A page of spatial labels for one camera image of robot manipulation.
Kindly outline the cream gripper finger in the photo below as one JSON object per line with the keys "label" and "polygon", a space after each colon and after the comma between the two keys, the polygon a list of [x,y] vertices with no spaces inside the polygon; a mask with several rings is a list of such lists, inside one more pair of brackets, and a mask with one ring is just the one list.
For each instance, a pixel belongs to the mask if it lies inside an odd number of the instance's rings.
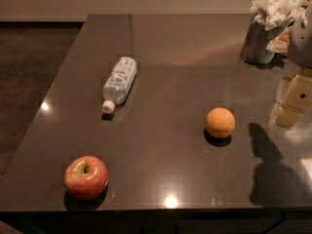
{"label": "cream gripper finger", "polygon": [[304,74],[284,77],[276,94],[274,123],[290,129],[311,106],[312,77]]}

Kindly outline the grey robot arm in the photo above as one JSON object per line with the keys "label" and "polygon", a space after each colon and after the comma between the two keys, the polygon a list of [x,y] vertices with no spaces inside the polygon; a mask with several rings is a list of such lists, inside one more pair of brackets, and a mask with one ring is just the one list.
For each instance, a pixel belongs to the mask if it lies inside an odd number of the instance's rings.
{"label": "grey robot arm", "polygon": [[272,122],[285,129],[312,106],[312,3],[292,26],[288,56],[299,70],[281,80],[271,114]]}

